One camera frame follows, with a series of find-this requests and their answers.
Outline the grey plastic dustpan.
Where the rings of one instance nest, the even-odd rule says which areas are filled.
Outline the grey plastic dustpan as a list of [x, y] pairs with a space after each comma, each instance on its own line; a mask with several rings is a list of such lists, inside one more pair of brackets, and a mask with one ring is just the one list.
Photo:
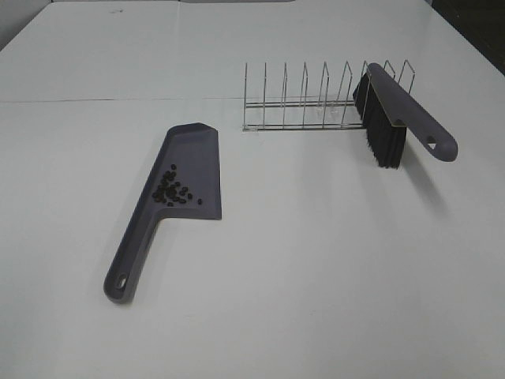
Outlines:
[[166, 132], [103, 283], [110, 301], [133, 300], [155, 230], [169, 218], [222, 219], [219, 134], [211, 126]]

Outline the pile of coffee beans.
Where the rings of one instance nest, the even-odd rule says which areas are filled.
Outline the pile of coffee beans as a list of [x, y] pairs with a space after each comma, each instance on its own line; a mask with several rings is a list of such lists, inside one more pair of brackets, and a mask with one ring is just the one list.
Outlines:
[[188, 186], [181, 181], [178, 175], [178, 165], [172, 163], [164, 171], [155, 190], [151, 193], [154, 202], [173, 208], [176, 206], [201, 206], [204, 202], [201, 197], [194, 195]]

